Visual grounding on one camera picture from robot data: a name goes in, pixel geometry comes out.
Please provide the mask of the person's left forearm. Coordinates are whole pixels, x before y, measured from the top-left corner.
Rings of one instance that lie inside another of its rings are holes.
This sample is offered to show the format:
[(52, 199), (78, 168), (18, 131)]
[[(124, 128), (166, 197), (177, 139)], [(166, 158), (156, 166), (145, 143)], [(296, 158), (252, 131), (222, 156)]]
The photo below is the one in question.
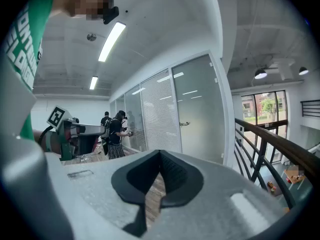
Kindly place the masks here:
[(42, 138), (41, 131), (33, 129), (32, 132), (34, 140), (41, 146), (44, 152), (51, 152), (61, 156), (61, 144), (58, 134), (55, 131), (48, 131)]

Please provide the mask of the glass wall panel with blinds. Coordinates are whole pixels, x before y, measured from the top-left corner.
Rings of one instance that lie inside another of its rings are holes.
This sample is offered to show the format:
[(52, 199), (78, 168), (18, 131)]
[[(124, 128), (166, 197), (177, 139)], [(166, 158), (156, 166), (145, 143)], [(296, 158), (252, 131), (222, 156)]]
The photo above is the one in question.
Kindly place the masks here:
[(141, 84), (146, 144), (150, 150), (180, 151), (176, 109), (168, 69)]

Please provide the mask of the small wooden table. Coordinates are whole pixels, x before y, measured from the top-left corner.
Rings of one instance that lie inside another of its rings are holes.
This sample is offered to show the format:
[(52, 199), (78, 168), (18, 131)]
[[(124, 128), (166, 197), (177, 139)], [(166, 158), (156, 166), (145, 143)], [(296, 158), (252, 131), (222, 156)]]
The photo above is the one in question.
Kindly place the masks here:
[(297, 189), (299, 190), (306, 179), (304, 170), (300, 170), (298, 165), (292, 165), (284, 169), (281, 177), (285, 177), (285, 181), (289, 183), (289, 190), (291, 190), (294, 185), (297, 185)]

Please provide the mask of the frosted glass door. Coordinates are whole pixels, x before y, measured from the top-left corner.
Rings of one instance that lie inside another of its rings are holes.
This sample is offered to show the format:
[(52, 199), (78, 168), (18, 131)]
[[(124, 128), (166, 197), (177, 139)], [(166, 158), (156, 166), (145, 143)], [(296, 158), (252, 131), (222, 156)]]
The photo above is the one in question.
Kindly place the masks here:
[(222, 164), (225, 122), (221, 90), (209, 55), (172, 68), (183, 154)]

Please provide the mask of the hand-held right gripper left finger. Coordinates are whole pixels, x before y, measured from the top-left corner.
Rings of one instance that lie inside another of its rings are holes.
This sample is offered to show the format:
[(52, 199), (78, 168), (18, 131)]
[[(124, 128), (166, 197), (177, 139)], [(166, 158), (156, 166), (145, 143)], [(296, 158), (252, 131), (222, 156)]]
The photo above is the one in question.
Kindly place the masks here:
[(158, 150), (64, 166), (84, 202), (111, 227), (112, 240), (161, 240), (159, 222), (147, 226), (147, 203), (159, 170)]

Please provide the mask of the wooden handrail metal railing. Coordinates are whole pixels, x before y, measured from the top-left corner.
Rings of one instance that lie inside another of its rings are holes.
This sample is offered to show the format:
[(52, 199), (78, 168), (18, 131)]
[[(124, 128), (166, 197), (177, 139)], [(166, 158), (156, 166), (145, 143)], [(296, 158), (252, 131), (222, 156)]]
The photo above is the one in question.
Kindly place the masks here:
[[(285, 180), (276, 171), (272, 163), (266, 158), (267, 144), (271, 144), (286, 158), (288, 158), (293, 165), (299, 166), (300, 170), (304, 170), (306, 179), (309, 180), (317, 192), (320, 192), (320, 158), (311, 154), (299, 145), (268, 131), (268, 128), (259, 127), (237, 118), (235, 119), (235, 124), (239, 126), (239, 128), (235, 129), (234, 157), (242, 176), (247, 176), (247, 178), (253, 183), (258, 181), (262, 189), (271, 193), (272, 187), (268, 186), (260, 173), (261, 168), (265, 166), (276, 183), (276, 189), (281, 191), (286, 202), (286, 209), (291, 210), (296, 205), (296, 201), (289, 190), (289, 187), (286, 185)], [(255, 145), (244, 136), (244, 130), (253, 132), (257, 136), (261, 137), (261, 145), (259, 149), (257, 149)], [(257, 153), (257, 162), (254, 162), (253, 158), (245, 148), (243, 141), (247, 141), (247, 143)]]

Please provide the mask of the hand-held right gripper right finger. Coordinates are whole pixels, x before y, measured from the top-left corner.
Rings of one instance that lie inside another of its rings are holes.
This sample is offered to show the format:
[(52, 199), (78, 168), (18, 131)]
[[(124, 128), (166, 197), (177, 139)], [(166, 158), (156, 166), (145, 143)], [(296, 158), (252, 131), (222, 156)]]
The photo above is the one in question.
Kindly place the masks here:
[(162, 209), (149, 240), (247, 240), (285, 215), (276, 198), (235, 170), (185, 154), (171, 155), (197, 168), (203, 186), (188, 204)]

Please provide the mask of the person in green shirt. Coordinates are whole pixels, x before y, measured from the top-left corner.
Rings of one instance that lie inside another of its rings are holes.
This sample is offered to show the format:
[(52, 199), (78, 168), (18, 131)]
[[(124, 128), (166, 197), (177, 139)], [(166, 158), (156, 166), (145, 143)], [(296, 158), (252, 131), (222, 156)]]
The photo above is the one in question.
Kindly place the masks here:
[(15, 75), (33, 89), (38, 63), (42, 56), (42, 38), (54, 0), (29, 0), (12, 23), (2, 49)]

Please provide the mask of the tall black-framed hall window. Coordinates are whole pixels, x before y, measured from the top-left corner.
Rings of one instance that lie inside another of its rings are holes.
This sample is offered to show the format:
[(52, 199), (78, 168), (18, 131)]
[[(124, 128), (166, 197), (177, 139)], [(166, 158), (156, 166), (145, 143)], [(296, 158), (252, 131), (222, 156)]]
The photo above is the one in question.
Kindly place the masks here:
[[(241, 101), (243, 116), (240, 119), (255, 126), (268, 128), (269, 132), (287, 138), (288, 122), (282, 122), (288, 119), (287, 99), (284, 90), (245, 95), (241, 97)], [(261, 137), (249, 130), (244, 130), (243, 133), (257, 149), (261, 147)], [(258, 155), (254, 149), (245, 140), (243, 140), (243, 144), (254, 162), (257, 162)], [(278, 163), (282, 156), (280, 151), (271, 144), (267, 144), (265, 157), (269, 162)]]

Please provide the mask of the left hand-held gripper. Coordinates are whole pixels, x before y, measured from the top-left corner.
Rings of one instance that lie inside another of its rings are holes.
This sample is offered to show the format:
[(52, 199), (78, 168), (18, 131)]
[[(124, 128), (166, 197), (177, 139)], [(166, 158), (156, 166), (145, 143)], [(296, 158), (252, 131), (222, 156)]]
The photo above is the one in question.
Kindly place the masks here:
[(106, 130), (101, 125), (82, 124), (68, 110), (55, 106), (50, 113), (46, 131), (55, 130), (58, 136), (60, 160), (70, 161), (94, 151), (98, 139)]

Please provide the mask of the black slatted metal rack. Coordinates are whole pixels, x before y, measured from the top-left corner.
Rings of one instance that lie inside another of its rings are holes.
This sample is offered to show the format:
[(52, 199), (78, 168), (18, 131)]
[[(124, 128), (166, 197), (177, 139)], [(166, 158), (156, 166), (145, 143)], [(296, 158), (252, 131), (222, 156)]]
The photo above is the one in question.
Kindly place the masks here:
[(320, 99), (301, 101), (302, 117), (320, 118)]

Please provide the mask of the frosted glass wall panel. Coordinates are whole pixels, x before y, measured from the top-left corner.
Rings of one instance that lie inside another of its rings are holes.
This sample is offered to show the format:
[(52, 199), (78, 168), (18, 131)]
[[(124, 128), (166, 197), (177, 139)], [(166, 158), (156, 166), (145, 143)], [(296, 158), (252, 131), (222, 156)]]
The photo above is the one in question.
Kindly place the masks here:
[(127, 132), (133, 133), (131, 137), (122, 137), (122, 145), (137, 152), (147, 150), (144, 129), (144, 119), (141, 103), (141, 91), (144, 88), (136, 85), (123, 95), (110, 102), (110, 116), (114, 117), (118, 111), (124, 111), (126, 118), (122, 121), (122, 127)]

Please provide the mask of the white ceiling air conditioner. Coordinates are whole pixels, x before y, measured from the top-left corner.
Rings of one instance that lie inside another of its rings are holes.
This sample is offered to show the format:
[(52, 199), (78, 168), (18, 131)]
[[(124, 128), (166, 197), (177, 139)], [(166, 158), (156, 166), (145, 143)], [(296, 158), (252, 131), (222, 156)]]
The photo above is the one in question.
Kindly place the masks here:
[(283, 81), (293, 80), (293, 72), (291, 66), (295, 64), (293, 58), (273, 58), (269, 67), (265, 70), (268, 74), (280, 74)]

